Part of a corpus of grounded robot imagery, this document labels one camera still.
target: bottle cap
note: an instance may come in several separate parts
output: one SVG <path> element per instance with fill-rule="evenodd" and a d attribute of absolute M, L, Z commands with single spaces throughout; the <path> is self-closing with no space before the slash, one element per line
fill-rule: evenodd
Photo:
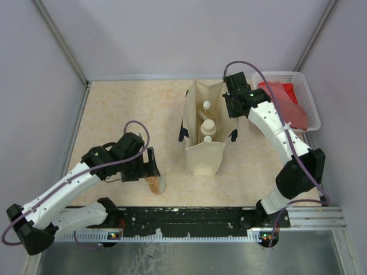
<path fill-rule="evenodd" d="M 210 109 L 210 101 L 204 101 L 204 103 L 202 104 L 202 107 L 204 108 L 204 110 L 209 110 Z"/>
<path fill-rule="evenodd" d="M 203 126 L 204 130 L 206 130 L 206 131 L 212 131 L 212 130 L 214 130 L 214 128 L 215 128 L 216 125 L 215 125 L 215 123 L 214 123 L 213 120 L 206 119 L 206 120 L 204 120 L 202 126 Z"/>
<path fill-rule="evenodd" d="M 212 137 L 211 136 L 204 136 L 204 141 L 205 142 L 211 142 L 212 141 Z"/>

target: gray wall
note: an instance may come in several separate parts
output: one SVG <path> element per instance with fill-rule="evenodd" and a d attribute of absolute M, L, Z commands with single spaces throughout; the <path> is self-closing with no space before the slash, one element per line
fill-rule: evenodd
<path fill-rule="evenodd" d="M 221 77 L 238 59 L 292 70 L 329 1 L 43 2 L 86 77 L 98 80 Z"/>
<path fill-rule="evenodd" d="M 324 178 L 361 258 L 367 254 L 361 236 L 367 227 L 366 10 L 367 1 L 340 1 L 302 69 L 321 117 L 312 138 L 326 153 Z"/>
<path fill-rule="evenodd" d="M 5 210 L 57 180 L 83 92 L 31 1 L 0 8 L 0 231 Z M 16 241 L 11 232 L 9 241 Z M 0 245 L 1 274 L 19 274 L 25 250 Z"/>

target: canvas bag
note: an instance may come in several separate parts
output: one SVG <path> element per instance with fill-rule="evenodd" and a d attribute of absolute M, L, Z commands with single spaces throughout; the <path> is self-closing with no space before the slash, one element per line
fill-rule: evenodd
<path fill-rule="evenodd" d="M 215 175 L 223 159 L 225 143 L 236 141 L 239 119 L 230 119 L 222 94 L 227 91 L 223 82 L 208 86 L 194 80 L 186 93 L 178 141 L 186 142 L 186 168 L 192 175 Z M 217 127 L 215 141 L 198 143 L 197 110 L 205 100 L 215 112 Z"/>

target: red cloth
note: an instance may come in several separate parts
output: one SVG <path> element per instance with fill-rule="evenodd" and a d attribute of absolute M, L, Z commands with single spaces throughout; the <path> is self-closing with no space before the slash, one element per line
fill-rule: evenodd
<path fill-rule="evenodd" d="M 293 129 L 307 130 L 308 123 L 306 112 L 289 97 L 282 83 L 272 82 L 270 83 L 270 87 L 279 102 L 280 110 L 282 111 L 285 122 L 291 122 L 291 128 Z M 263 85 L 260 83 L 259 88 L 264 89 L 264 91 L 270 96 L 271 100 L 273 100 L 268 88 L 265 86 L 265 83 Z"/>
<path fill-rule="evenodd" d="M 265 86 L 265 82 L 259 83 L 259 86 L 260 85 Z M 282 86 L 284 90 L 286 91 L 287 95 L 293 101 L 293 103 L 298 105 L 298 101 L 297 101 L 296 95 L 294 94 L 294 90 L 293 90 L 293 84 L 292 83 L 282 83 Z"/>

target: plastic basket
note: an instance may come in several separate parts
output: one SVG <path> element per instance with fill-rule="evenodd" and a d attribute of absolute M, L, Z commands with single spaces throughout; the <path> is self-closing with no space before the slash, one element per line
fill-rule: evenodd
<path fill-rule="evenodd" d="M 265 78 L 269 82 L 279 81 L 281 83 L 292 83 L 294 93 L 296 95 L 298 104 L 307 113 L 308 131 L 316 131 L 321 127 L 320 117 L 316 109 L 314 99 L 311 94 L 310 87 L 305 76 L 299 72 L 263 72 Z M 263 79 L 258 73 L 252 75 L 253 88 L 256 89 Z M 293 129 L 294 132 L 304 132 L 301 129 Z"/>

